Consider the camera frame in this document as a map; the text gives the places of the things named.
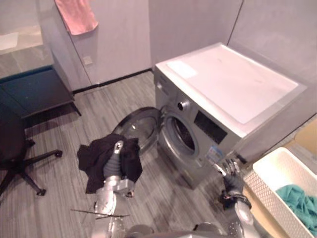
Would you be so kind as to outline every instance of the white laundry basket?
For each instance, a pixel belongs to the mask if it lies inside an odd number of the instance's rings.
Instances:
[[[317,176],[286,148],[280,147],[253,164],[246,184],[291,238],[314,236],[295,216],[276,191],[289,184],[306,195],[317,196]]]

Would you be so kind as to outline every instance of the washing machine door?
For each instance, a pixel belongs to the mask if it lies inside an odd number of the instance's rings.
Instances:
[[[161,112],[153,107],[140,108],[127,115],[113,130],[126,138],[138,138],[140,154],[149,149],[158,139]]]

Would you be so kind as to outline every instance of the pink towel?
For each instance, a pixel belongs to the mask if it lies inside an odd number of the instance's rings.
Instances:
[[[89,0],[55,0],[55,3],[72,35],[92,31],[98,26]]]

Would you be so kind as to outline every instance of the white machine top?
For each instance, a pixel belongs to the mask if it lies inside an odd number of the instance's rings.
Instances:
[[[293,97],[286,97],[299,87],[298,83],[222,44],[156,66],[225,126],[238,127],[234,131],[240,131],[240,136],[251,132],[299,94],[297,91]]]

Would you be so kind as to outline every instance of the baseboard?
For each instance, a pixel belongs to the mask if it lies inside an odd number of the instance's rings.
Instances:
[[[75,95],[76,93],[85,92],[85,91],[93,89],[93,88],[103,87],[105,85],[109,85],[109,84],[121,81],[123,79],[134,77],[136,75],[139,75],[139,74],[145,73],[145,72],[149,72],[149,71],[152,71],[152,69],[151,68],[147,68],[145,70],[142,70],[142,71],[139,71],[139,72],[136,72],[136,73],[133,73],[133,74],[129,74],[129,75],[126,75],[126,76],[123,76],[123,77],[120,77],[120,78],[116,78],[116,79],[113,79],[113,80],[110,80],[110,81],[107,81],[107,82],[104,82],[104,83],[95,84],[95,85],[88,86],[88,87],[85,87],[85,88],[76,89],[76,90],[73,91],[73,94]]]

